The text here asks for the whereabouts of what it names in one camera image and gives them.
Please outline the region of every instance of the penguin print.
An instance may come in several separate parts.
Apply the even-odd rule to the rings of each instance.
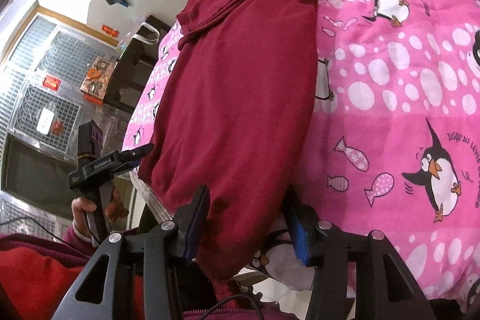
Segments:
[[[160,49],[160,59],[165,60],[168,55],[169,49],[166,47],[166,45],[162,46],[162,48]]]
[[[152,114],[153,114],[153,117],[154,117],[154,118],[157,117],[157,112],[158,112],[158,107],[159,107],[159,106],[160,106],[160,102],[157,102],[157,103],[155,104],[155,106],[153,107],[153,112],[152,112]]]
[[[424,151],[420,169],[414,173],[403,172],[402,176],[414,185],[425,187],[435,211],[433,222],[437,223],[453,211],[458,197],[462,194],[462,188],[452,158],[442,147],[428,119],[427,125],[431,135],[431,147]]]
[[[134,145],[138,145],[140,143],[140,140],[142,139],[142,134],[140,133],[141,130],[142,128],[138,128],[138,131],[133,135]]]
[[[480,67],[480,31],[475,33],[475,42],[473,43],[473,58]]]
[[[373,15],[363,16],[364,19],[375,22],[377,17],[390,21],[394,28],[399,28],[410,15],[409,3],[406,0],[373,0]]]
[[[317,87],[315,88],[315,98],[321,100],[333,100],[335,97],[333,91],[328,85],[328,60],[318,59],[317,62]]]
[[[147,93],[148,99],[152,100],[155,97],[155,86],[153,86]]]
[[[169,61],[169,67],[168,67],[169,74],[172,73],[173,68],[174,68],[174,66],[175,66],[176,63],[177,63],[177,57],[174,57],[173,59],[171,59],[171,60]]]

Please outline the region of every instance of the maroon sweatshirt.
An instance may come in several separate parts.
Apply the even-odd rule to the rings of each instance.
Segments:
[[[184,37],[140,178],[174,212],[198,185],[211,206],[197,261],[227,279],[261,246],[314,105],[318,0],[189,0]]]

